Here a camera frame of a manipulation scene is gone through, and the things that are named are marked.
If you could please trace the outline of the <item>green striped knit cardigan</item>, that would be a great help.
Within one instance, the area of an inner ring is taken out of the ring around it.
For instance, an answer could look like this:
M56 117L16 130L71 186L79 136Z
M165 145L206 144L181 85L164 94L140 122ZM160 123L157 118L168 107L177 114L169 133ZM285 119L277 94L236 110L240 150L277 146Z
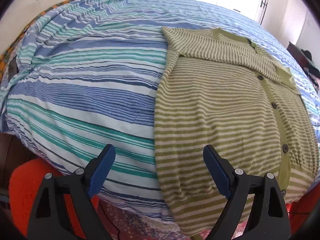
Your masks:
M212 145L247 174L272 172L286 203L316 178L318 141L289 68L222 29L162 29L166 69L155 104L163 198L186 236L211 228L226 203L203 160Z

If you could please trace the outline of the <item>floral patterned fabric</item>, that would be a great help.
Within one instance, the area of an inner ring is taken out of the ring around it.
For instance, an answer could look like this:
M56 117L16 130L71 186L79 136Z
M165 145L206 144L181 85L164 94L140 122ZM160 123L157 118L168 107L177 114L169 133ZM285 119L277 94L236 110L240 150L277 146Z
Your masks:
M209 234L209 230L204 230L188 237L175 224L163 224L99 199L95 207L112 239L205 239Z

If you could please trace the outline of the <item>orange red blanket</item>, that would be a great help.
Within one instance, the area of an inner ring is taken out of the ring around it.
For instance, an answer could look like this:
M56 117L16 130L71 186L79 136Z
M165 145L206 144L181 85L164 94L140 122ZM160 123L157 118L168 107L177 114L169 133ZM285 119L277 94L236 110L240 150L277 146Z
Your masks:
M9 200L14 225L17 228L14 232L22 232L22 238L28 239L27 231L33 203L41 182L48 173L57 177L62 176L58 170L50 166L46 161L34 159L16 168L10 178ZM96 200L97 195L91 199L97 212L97 208L95 207ZM76 216L71 197L68 194L65 195L65 203L74 233L79 239L86 239Z

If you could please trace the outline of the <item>blue striped bed sheet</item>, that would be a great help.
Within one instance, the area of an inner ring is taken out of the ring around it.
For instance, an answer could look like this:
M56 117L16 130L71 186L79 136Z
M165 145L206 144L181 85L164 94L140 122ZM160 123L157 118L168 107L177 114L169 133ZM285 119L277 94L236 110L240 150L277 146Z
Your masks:
M41 16L18 43L18 73L2 81L1 131L62 173L112 144L117 156L101 197L176 223L155 158L156 95L168 54L164 27L222 29L289 68L319 149L319 97L287 50L245 16L189 0L75 0Z

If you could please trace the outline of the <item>dark wooden dresser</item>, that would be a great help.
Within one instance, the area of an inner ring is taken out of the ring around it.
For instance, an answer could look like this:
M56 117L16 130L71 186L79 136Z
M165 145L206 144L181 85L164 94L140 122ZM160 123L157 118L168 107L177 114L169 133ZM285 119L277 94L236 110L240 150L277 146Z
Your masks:
M289 42L287 46L288 52L292 55L292 57L297 61L302 70L308 70L311 73L311 64L309 59L304 55L304 53L297 46Z

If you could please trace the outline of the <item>orange patterned mattress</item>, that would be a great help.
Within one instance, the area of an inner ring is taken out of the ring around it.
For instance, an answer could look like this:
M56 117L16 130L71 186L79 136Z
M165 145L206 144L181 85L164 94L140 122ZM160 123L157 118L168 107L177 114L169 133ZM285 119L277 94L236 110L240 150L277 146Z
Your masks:
M74 0L14 0L1 18L1 76L27 29L41 16Z

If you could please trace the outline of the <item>pile of clothes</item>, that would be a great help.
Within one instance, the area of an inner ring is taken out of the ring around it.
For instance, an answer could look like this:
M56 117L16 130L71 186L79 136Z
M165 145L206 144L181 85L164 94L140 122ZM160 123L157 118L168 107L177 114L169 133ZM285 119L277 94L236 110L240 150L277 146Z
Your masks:
M319 69L315 66L312 61L312 55L308 50L301 50L305 56L305 60L303 62L302 69L304 73L307 75L309 80L311 81L316 92L319 91Z

